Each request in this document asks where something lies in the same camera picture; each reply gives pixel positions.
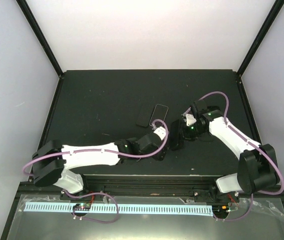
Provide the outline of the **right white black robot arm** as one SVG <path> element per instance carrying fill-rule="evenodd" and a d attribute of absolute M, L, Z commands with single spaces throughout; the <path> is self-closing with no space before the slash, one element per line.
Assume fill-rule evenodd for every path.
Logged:
<path fill-rule="evenodd" d="M 276 172 L 274 148 L 261 145 L 239 131 L 217 107 L 208 107 L 203 100 L 194 101 L 182 115 L 182 137 L 192 141 L 208 133 L 218 138 L 238 159 L 237 172 L 218 178 L 210 187 L 210 198 L 222 201 L 229 192 L 253 194 L 280 183 Z"/>

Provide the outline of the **silver edged smartphone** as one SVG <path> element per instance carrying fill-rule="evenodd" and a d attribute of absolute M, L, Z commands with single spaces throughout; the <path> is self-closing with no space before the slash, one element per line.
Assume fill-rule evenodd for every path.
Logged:
<path fill-rule="evenodd" d="M 151 126 L 154 120 L 165 121 L 167 113 L 168 113 L 168 106 L 157 104 L 152 112 L 149 125 Z"/>

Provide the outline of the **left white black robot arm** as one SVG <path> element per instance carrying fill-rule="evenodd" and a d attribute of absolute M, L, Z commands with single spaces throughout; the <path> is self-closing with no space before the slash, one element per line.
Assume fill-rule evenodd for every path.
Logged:
<path fill-rule="evenodd" d="M 51 140 L 33 155 L 33 179 L 37 187 L 57 186 L 77 199 L 85 199 L 89 187 L 82 174 L 73 169 L 90 166 L 115 166 L 125 160 L 162 160 L 168 131 L 164 126 L 141 138 L 120 139 L 99 146 L 71 146 Z"/>

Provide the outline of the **black smartphone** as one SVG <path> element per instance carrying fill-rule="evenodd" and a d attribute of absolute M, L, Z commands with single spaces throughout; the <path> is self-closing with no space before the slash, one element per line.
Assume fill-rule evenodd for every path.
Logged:
<path fill-rule="evenodd" d="M 169 133 L 169 147 L 172 151 L 180 150 L 184 147 L 181 119 L 178 119 L 171 124 Z"/>
<path fill-rule="evenodd" d="M 139 127 L 147 128 L 153 113 L 153 107 L 150 104 L 143 104 L 140 108 L 136 125 Z"/>

